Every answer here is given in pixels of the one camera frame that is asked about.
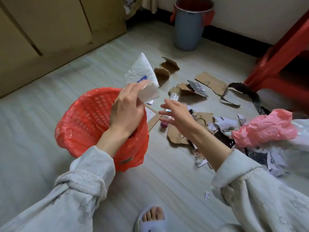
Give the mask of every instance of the sleeve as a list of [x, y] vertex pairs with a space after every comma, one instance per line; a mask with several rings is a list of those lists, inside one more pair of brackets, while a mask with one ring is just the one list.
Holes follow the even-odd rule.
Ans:
[[114, 176], [113, 159], [93, 146], [56, 179], [44, 199], [2, 226], [0, 232], [92, 231], [92, 215], [106, 199]]
[[212, 180], [246, 232], [307, 231], [309, 198], [287, 187], [242, 152], [233, 150]]

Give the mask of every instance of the person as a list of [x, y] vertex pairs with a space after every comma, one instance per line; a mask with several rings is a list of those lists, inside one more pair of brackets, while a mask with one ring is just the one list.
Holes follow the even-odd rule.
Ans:
[[[92, 215], [106, 199], [114, 175], [113, 157], [139, 125], [144, 104], [137, 95], [149, 81], [128, 84], [116, 99], [109, 129], [98, 143], [74, 160], [70, 170], [59, 176], [54, 189], [41, 201], [29, 207], [0, 228], [13, 231], [92, 231]], [[231, 150], [191, 117], [180, 102], [165, 99], [161, 121], [174, 125], [191, 140], [216, 171], [213, 193], [229, 205], [239, 225], [225, 225], [220, 231], [308, 231], [309, 200], [238, 150]], [[159, 205], [146, 208], [134, 231], [164, 231], [166, 215]]]

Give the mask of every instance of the bucket rim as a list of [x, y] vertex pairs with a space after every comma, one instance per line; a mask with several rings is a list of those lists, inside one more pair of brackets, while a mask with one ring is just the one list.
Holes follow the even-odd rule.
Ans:
[[176, 4], [179, 0], [177, 0], [174, 4], [174, 6], [179, 9], [179, 10], [183, 10], [183, 11], [186, 11], [188, 13], [193, 13], [193, 14], [196, 14], [196, 13], [205, 13], [205, 12], [208, 12], [208, 11], [212, 11], [214, 9], [214, 2], [212, 0], [208, 0], [211, 2], [212, 4], [212, 8], [208, 9], [208, 10], [203, 10], [203, 11], [190, 11], [190, 10], [185, 10], [185, 9], [181, 9], [180, 7], [178, 7]]

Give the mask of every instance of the gray bucket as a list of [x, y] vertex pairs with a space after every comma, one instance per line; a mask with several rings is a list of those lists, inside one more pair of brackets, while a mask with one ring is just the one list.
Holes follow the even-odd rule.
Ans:
[[171, 21], [175, 19], [175, 46], [184, 51], [194, 50], [202, 37], [205, 26], [214, 17], [211, 0], [177, 0]]

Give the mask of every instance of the wooden cabinet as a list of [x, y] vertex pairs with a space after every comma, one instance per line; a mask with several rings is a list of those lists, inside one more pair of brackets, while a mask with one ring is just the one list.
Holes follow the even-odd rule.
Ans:
[[0, 97], [126, 32], [122, 0], [0, 0]]

